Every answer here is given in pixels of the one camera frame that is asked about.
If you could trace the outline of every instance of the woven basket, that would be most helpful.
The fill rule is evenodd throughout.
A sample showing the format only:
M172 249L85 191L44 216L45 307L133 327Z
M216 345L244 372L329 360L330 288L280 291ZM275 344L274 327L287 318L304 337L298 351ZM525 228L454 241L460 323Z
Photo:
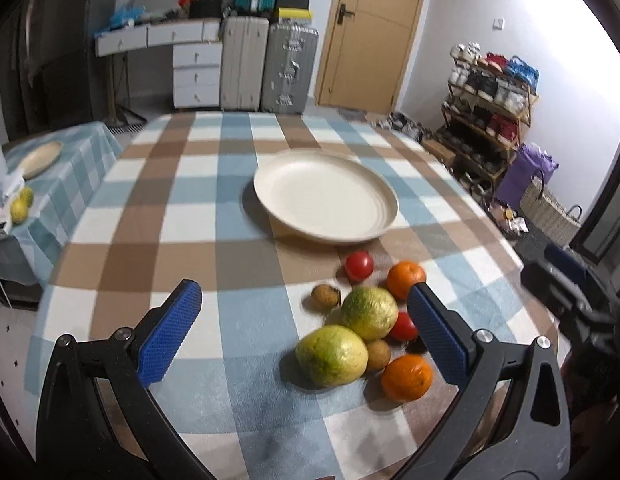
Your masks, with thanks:
M530 182L521 199L521 211L544 235L559 247L565 247L581 227L579 220L583 209L574 205L566 212L559 201L546 190L543 173L537 173L541 174L541 179L535 176ZM570 215L575 209L579 210L577 217Z

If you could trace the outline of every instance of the green checkered tablecloth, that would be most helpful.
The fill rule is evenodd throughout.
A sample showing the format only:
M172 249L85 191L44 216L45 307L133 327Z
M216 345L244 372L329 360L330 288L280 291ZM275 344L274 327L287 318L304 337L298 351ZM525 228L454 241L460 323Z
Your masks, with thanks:
M65 244L122 149L103 123L90 123L27 140L6 155L8 171L37 147L60 140L59 160L29 180L34 203L26 222L0 240L0 278L45 287Z
M276 153L296 148L340 153L382 174L399 200L391 230L342 248L273 221L253 175ZM437 372L426 396L397 406L378 378L316 390L296 375L296 343L326 322L306 309L307 298L319 282L345 296L350 285L340 269L357 248L375 259L367 284L381 283L398 260L415 260L441 301L472 328L504 341L528 344L541 333L556 342L545 309L520 286L512 248L408 137L322 118L175 114L149 124L125 150L65 247L30 342L24 395L31 420L20 427L35 427L58 336L100 339L135 326L190 278L203 289L201 312L150 392L205 466L219 479L389 478L435 427L456 388ZM138 452L120 416L112 420L120 442Z

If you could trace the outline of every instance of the silver suitcase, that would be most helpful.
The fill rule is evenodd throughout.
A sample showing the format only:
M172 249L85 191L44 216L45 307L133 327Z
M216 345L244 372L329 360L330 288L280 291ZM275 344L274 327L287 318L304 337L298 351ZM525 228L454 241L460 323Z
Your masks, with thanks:
M225 20L221 110L259 110L268 26L265 18Z
M279 114L305 110L319 40L317 30L300 25L272 25L267 40L261 109Z

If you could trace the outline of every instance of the door frame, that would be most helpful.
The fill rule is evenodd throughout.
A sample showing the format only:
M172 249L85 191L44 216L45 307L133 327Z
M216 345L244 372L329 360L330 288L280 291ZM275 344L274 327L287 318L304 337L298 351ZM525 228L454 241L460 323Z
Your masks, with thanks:
M321 49L321 60L319 62L319 71L316 77L316 85L314 86L314 102L321 106L327 103L327 91L325 88L325 79L326 72L325 69L328 64L328 57L330 55L330 49L332 47L332 39L334 37L334 29L337 26L337 11L339 9L339 4L341 0L332 0L330 4L330 14L328 19L328 27L326 28L326 36L323 41L323 47ZM408 62L410 61L410 54L414 47L414 40L417 34L417 27L419 26L419 20L421 19L421 11L423 10L423 0L418 0L417 2L417 11L414 14L414 21L412 22L412 28L410 32L410 43L409 48L406 49L405 56L403 58L403 65L401 68L401 75L399 76L396 86L394 88L394 97L391 102L391 109L394 110L396 107L396 101L401 92L401 87L403 86L403 82L405 80L405 73L408 68Z

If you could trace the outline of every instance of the tangerine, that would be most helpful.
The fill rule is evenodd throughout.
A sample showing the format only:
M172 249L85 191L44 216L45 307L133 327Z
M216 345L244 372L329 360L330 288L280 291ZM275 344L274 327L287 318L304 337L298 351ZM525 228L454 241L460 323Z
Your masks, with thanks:
M432 386L432 377L432 368L423 357L406 354L385 367L381 386L389 399L410 402L426 394Z
M419 264L404 260L388 272L387 288L399 300L407 300L410 287L426 281L426 271Z

